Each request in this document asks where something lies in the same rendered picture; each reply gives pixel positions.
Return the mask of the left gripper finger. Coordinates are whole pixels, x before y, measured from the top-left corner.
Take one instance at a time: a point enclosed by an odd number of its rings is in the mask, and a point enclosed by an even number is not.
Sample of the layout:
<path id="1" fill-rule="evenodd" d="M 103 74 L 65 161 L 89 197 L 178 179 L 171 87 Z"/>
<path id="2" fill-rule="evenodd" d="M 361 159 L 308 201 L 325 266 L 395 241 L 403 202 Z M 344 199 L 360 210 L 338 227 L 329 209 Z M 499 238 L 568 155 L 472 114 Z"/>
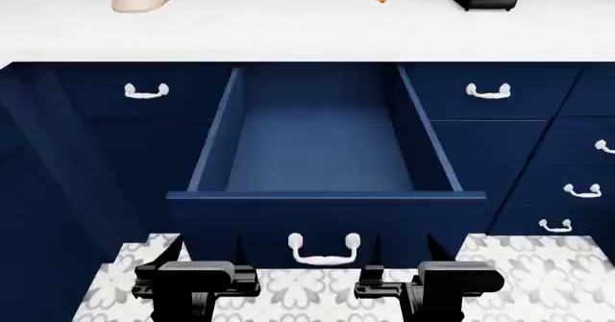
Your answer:
<path id="1" fill-rule="evenodd" d="M 146 266 L 161 267 L 165 263 L 178 260 L 184 246 L 184 240 L 185 238 L 182 235 L 178 235 L 157 258 L 146 263 Z"/>
<path id="2" fill-rule="evenodd" d="M 250 267 L 251 269 L 256 269 L 256 267 L 251 263 L 251 261 L 248 259 L 246 255 L 244 245 L 243 245 L 242 235 L 237 235 L 236 240 L 235 240 L 234 265 L 235 266 L 246 266 L 246 267 Z"/>

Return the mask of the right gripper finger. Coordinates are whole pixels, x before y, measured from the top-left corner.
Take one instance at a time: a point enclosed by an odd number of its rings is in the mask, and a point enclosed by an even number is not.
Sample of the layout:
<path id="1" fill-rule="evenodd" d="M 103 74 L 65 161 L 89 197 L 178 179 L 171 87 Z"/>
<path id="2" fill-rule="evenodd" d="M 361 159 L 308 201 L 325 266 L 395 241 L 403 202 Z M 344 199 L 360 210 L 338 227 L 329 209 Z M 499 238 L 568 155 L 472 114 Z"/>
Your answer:
<path id="1" fill-rule="evenodd" d="M 362 281 L 367 284 L 378 284 L 382 282 L 384 266 L 381 259 L 381 238 L 376 235 L 374 251 L 369 263 L 362 269 Z"/>
<path id="2" fill-rule="evenodd" d="M 447 261 L 447 250 L 433 237 L 431 234 L 427 234 L 427 243 L 433 261 Z"/>

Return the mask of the navy drawer front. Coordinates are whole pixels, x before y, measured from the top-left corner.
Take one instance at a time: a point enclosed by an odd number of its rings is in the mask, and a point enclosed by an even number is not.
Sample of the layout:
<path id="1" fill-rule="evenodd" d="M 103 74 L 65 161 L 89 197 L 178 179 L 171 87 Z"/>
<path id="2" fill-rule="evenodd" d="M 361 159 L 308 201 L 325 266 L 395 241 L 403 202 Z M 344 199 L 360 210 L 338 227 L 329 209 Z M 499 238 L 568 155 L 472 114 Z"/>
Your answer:
<path id="1" fill-rule="evenodd" d="M 534 160 L 553 165 L 615 165 L 615 154 L 594 147 L 600 139 L 615 149 L 615 117 L 557 117 Z"/>
<path id="2" fill-rule="evenodd" d="M 565 62 L 413 62 L 407 77 L 430 119 L 547 119 L 571 90 L 581 68 Z M 497 92 L 509 84 L 506 99 L 466 94 Z"/>
<path id="3" fill-rule="evenodd" d="M 601 186 L 602 197 L 584 199 L 563 191 L 572 184 L 576 192 L 586 192 L 593 184 Z M 509 205 L 613 206 L 615 205 L 615 166 L 531 165 L 513 189 Z"/>
<path id="4" fill-rule="evenodd" d="M 560 116 L 615 116 L 615 62 L 583 67 Z"/>
<path id="5" fill-rule="evenodd" d="M 215 113 L 232 73 L 222 62 L 74 62 L 57 64 L 55 72 L 77 111 L 88 116 L 201 117 Z M 124 86 L 154 93 L 156 99 L 129 99 Z"/>
<path id="6" fill-rule="evenodd" d="M 561 221 L 570 219 L 570 233 L 546 232 L 538 221 L 546 219 L 551 228 L 559 228 Z M 490 235 L 588 235 L 599 237 L 615 231 L 613 206 L 539 206 L 508 205 L 503 208 Z"/>

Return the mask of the open navy blue drawer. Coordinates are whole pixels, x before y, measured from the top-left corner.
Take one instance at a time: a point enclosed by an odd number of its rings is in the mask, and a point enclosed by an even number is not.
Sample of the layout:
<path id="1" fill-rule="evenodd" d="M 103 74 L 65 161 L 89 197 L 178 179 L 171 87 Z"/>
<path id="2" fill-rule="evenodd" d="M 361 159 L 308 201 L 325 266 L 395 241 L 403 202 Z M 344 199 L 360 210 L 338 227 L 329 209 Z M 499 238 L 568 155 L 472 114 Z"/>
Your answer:
<path id="1" fill-rule="evenodd" d="M 188 187 L 167 195 L 194 260 L 235 261 L 242 235 L 258 268 L 311 267 L 304 257 L 382 265 L 431 260 L 427 234 L 455 255 L 458 218 L 484 201 L 464 190 L 403 69 L 390 63 L 250 63 L 233 70 Z"/>

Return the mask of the navy cabinet door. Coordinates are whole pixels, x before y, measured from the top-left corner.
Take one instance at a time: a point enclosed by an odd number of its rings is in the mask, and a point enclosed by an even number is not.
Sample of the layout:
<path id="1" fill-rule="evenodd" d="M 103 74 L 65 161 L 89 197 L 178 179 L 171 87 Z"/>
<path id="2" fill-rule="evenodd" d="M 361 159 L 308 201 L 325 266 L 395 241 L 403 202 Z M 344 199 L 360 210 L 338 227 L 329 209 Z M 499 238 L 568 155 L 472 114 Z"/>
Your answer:
<path id="1" fill-rule="evenodd" d="M 486 200 L 458 219 L 464 234 L 482 234 L 503 204 L 542 136 L 544 120 L 434 120 L 442 148 L 466 191 L 482 191 Z"/>
<path id="2" fill-rule="evenodd" d="M 168 191 L 185 190 L 206 140 L 210 119 L 94 117 L 88 130 L 107 157 L 145 232 L 177 230 Z"/>

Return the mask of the navy corner cabinet panel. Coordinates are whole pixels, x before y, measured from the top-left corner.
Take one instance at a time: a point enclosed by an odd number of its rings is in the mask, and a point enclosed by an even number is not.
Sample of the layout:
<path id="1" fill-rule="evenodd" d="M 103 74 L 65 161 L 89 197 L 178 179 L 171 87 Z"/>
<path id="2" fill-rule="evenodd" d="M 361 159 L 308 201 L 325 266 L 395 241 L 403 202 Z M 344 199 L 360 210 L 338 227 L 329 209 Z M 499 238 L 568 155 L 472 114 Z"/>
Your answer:
<path id="1" fill-rule="evenodd" d="M 24 94 L 0 77 L 0 322 L 70 322 L 108 254 L 17 124 Z"/>

